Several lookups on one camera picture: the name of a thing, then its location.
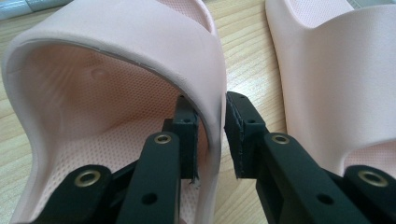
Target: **hole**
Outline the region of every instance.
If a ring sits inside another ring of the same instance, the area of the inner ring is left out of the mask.
[[[288,144],[290,142],[289,138],[283,136],[283,135],[274,135],[272,137],[272,140],[278,144]]]
[[[372,171],[367,171],[367,170],[359,171],[358,176],[361,178],[361,180],[363,180],[367,184],[376,187],[384,188],[389,184],[386,178]]]
[[[142,203],[145,205],[151,205],[156,203],[158,200],[157,195],[155,193],[148,193],[142,197]]]
[[[332,197],[330,197],[330,196],[327,195],[327,194],[319,194],[319,195],[317,196],[317,198],[318,198],[318,200],[319,200],[321,203],[325,203],[325,204],[333,204],[333,203],[334,203],[334,200],[332,199]]]
[[[154,141],[158,144],[166,144],[171,141],[171,136],[167,134],[160,134],[155,137]]]
[[[75,179],[75,185],[79,188],[85,188],[96,183],[100,178],[100,173],[95,170],[86,170],[81,172]]]

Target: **pink slipper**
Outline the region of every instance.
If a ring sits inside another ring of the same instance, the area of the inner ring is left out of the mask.
[[[200,186],[182,181],[180,216],[214,212],[226,92],[215,24],[199,0],[77,0],[17,36],[3,61],[10,102],[33,151],[12,222],[35,219],[65,176],[139,158],[177,96],[198,112]]]
[[[396,6],[266,0],[288,133],[337,174],[396,176]]]

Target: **metal grommet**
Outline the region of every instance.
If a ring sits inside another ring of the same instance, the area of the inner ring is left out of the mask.
[[[372,171],[362,170],[358,172],[358,176],[366,183],[376,187],[384,188],[389,183],[382,175],[376,174]]]
[[[169,136],[168,134],[160,134],[155,137],[154,141],[157,144],[166,144],[172,140],[172,137]]]
[[[290,142],[289,138],[280,134],[274,135],[271,139],[274,142],[282,145],[288,144]]]
[[[96,183],[100,178],[99,171],[86,170],[81,172],[75,179],[75,185],[80,188],[88,187]]]

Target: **light wood grain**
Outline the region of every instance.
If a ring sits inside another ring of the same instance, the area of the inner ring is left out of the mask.
[[[271,132],[285,132],[280,76],[262,0],[205,1],[218,26],[228,90],[250,98]],[[0,21],[0,55],[20,32],[58,8]],[[31,167],[29,141],[0,78],[0,223],[8,223]],[[255,181],[237,180],[226,138],[222,148],[215,223],[266,223]]]

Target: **wooden table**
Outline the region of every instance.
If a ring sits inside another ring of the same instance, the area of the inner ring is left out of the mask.
[[[224,50],[228,90],[250,98],[270,132],[285,132],[280,76],[262,0],[207,0]],[[0,57],[8,42],[58,8],[0,21]],[[0,78],[0,223],[8,223],[31,168],[29,141]],[[255,181],[237,180],[228,144],[222,148],[215,223],[266,223]]]

